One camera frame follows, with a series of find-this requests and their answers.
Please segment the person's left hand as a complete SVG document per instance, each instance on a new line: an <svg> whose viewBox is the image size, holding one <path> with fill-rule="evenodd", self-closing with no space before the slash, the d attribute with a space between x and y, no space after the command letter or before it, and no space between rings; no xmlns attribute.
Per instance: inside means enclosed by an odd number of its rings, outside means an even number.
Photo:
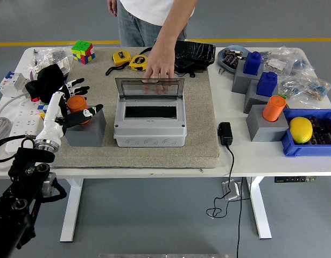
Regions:
<svg viewBox="0 0 331 258"><path fill-rule="evenodd" d="M159 78L174 78L174 49L158 49L153 47L146 65L145 81L156 81Z"/></svg>

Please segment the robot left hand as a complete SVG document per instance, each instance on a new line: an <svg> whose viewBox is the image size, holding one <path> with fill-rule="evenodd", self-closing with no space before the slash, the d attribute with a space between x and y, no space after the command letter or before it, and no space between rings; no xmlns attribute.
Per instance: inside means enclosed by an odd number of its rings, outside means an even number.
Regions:
<svg viewBox="0 0 331 258"><path fill-rule="evenodd" d="M83 81L83 78L69 81L52 95L43 122L44 128L35 139L37 148L48 147L57 151L61 146L61 138L65 135L67 128L87 122L103 109L103 105L98 104L82 111L68 113L67 102L69 98L73 96L81 97L89 89L89 87L75 86Z"/></svg>

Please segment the person's right hand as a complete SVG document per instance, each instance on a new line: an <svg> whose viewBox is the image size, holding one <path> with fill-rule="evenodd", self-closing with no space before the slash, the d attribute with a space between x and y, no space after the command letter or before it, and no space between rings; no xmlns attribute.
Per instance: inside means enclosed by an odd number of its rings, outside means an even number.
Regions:
<svg viewBox="0 0 331 258"><path fill-rule="evenodd" d="M108 9L114 17L117 17L117 0L107 0Z"/></svg>

